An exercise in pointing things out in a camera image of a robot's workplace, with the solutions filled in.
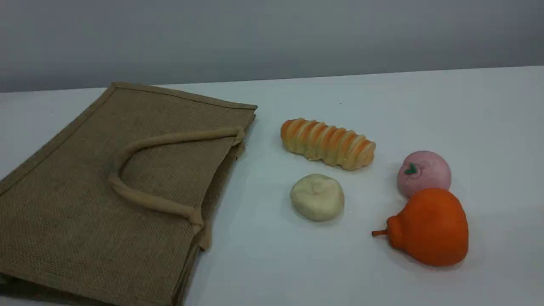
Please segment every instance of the pink peach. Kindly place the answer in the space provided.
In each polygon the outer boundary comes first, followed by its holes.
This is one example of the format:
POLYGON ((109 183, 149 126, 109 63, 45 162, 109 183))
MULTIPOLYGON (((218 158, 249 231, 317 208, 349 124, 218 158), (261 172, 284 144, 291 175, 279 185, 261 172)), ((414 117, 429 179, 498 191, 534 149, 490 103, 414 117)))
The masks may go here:
POLYGON ((417 151, 404 159, 397 181, 402 194, 411 197, 427 188, 448 190, 452 184, 452 171, 440 155, 430 151, 417 151))

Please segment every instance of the bag fabric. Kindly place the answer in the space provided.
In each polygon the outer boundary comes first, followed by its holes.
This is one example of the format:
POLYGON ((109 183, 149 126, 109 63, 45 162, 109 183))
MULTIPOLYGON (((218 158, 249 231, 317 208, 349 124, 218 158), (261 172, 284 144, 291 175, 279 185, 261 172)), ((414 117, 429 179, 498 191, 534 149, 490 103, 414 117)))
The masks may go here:
POLYGON ((113 83, 0 182, 0 291, 182 304, 256 108, 113 83))

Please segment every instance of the white tabletop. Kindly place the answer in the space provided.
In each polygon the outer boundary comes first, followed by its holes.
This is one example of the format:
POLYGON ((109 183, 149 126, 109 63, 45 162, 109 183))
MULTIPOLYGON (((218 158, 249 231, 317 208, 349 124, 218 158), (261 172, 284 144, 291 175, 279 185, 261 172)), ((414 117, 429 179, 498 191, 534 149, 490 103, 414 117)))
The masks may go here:
MULTIPOLYGON (((544 304, 544 67, 165 87, 259 106, 186 305, 544 304), (374 163, 346 172, 287 152, 280 127, 297 117, 366 134, 374 163), (403 207, 396 175, 416 150, 448 161, 467 213, 469 253, 454 268, 422 266, 370 235, 403 207), (341 217, 293 212, 290 188, 309 173, 341 183, 341 217)), ((0 94, 0 178, 103 90, 0 94)))

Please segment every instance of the striped bread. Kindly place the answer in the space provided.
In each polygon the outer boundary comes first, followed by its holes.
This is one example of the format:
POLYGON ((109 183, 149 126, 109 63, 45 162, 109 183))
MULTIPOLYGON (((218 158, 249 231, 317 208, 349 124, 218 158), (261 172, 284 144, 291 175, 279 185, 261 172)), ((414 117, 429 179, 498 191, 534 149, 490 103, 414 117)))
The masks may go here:
POLYGON ((376 144, 364 135, 303 118, 285 121, 281 139, 290 152, 345 170, 357 170, 372 163, 376 149, 376 144))

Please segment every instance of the bag handle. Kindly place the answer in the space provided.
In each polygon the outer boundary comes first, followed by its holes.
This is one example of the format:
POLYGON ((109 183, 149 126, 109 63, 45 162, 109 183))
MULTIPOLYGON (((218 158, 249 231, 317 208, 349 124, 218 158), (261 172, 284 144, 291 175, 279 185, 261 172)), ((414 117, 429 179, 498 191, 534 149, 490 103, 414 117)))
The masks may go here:
POLYGON ((122 198, 148 209, 172 213, 187 218, 193 226, 194 234, 197 234, 204 226, 200 208, 183 205, 156 195, 139 191, 128 187, 120 178, 123 165, 138 151, 152 146, 182 143, 196 140, 209 140, 224 137, 233 137, 232 146, 239 144, 245 137, 244 129, 241 127, 225 127, 216 130, 194 131, 187 133, 172 133, 161 136, 149 137, 129 143, 115 156, 113 168, 108 176, 108 183, 113 190, 122 198))

